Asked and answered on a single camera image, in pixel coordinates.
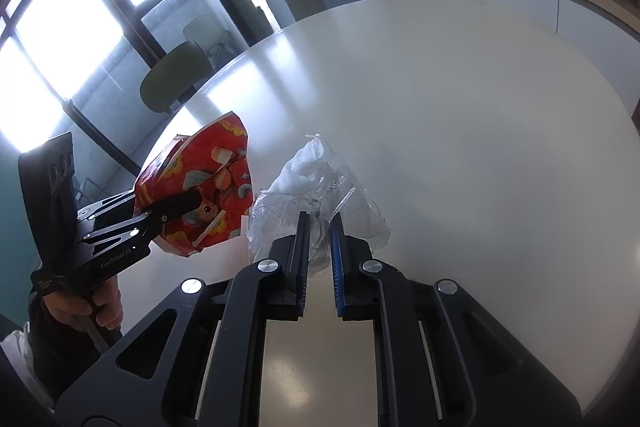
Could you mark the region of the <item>person's left hand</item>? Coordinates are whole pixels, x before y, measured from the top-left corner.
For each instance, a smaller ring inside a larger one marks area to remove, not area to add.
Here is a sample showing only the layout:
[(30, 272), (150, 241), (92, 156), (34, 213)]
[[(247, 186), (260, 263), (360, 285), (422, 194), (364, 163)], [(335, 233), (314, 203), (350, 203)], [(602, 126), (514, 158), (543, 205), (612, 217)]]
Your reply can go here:
[[(91, 301), (98, 307), (96, 323), (110, 331), (119, 329), (122, 325), (124, 309), (122, 309), (122, 294), (117, 277), (112, 277), (98, 286)], [(90, 317), (93, 314), (93, 307), (89, 301), (67, 291), (55, 291), (44, 296), (43, 302), (56, 321), (73, 327), (76, 331), (84, 329), (80, 324), (81, 317)]]

